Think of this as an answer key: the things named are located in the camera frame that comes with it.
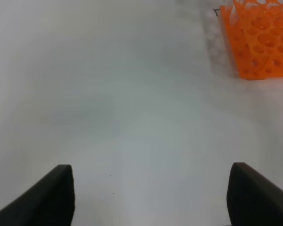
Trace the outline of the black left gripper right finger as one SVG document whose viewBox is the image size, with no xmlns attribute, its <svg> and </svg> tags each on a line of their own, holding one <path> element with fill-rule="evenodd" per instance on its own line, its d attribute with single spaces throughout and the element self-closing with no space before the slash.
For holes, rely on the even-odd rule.
<svg viewBox="0 0 283 226">
<path fill-rule="evenodd" d="M 283 190 L 248 164 L 235 162 L 227 209 L 232 226 L 283 226 Z"/>
</svg>

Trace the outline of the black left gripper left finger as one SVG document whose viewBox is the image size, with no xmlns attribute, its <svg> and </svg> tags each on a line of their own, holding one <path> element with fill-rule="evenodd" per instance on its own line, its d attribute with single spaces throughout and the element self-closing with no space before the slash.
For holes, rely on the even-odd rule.
<svg viewBox="0 0 283 226">
<path fill-rule="evenodd" d="M 70 226 L 74 212 L 72 166 L 57 165 L 0 210 L 0 226 Z"/>
</svg>

